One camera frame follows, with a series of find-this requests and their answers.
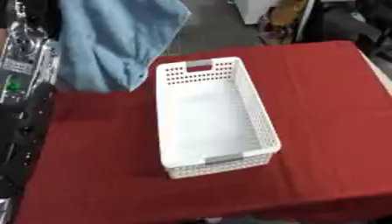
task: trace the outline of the floor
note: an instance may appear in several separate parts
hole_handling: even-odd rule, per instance
[[[180,55],[261,45],[257,27],[245,25],[238,10],[227,0],[181,1],[192,12],[192,16],[166,54]]]

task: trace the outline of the blue cloth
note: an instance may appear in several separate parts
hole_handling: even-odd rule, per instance
[[[179,0],[62,0],[60,77],[76,90],[132,91],[190,16]]]

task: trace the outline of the red tablecloth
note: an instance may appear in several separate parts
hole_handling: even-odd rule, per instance
[[[226,56],[243,59],[283,148],[264,167],[169,179],[159,162],[153,67]],[[59,94],[17,224],[392,213],[392,99],[351,43],[228,49],[154,66],[133,93]]]

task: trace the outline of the metal machine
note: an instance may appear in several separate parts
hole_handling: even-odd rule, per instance
[[[0,59],[0,224],[13,222],[39,158],[60,66],[53,30],[29,12],[28,2],[9,1]]]

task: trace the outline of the white plastic basket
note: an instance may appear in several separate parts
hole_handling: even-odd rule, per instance
[[[174,179],[266,165],[281,148],[239,58],[158,66],[157,115],[161,162]]]

